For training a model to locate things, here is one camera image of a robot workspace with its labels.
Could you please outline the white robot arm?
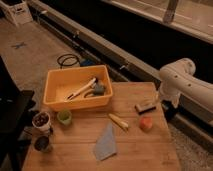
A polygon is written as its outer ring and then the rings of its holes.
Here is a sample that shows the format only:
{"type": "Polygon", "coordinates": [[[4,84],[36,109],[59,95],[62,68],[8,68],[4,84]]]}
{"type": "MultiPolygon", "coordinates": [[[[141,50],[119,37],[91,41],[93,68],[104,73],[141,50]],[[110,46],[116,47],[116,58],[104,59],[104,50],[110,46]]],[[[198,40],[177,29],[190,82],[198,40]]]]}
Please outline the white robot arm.
{"type": "Polygon", "coordinates": [[[195,63],[189,58],[182,58],[161,67],[158,100],[170,102],[177,108],[180,96],[184,95],[213,114],[213,84],[195,78],[195,70],[195,63]]]}

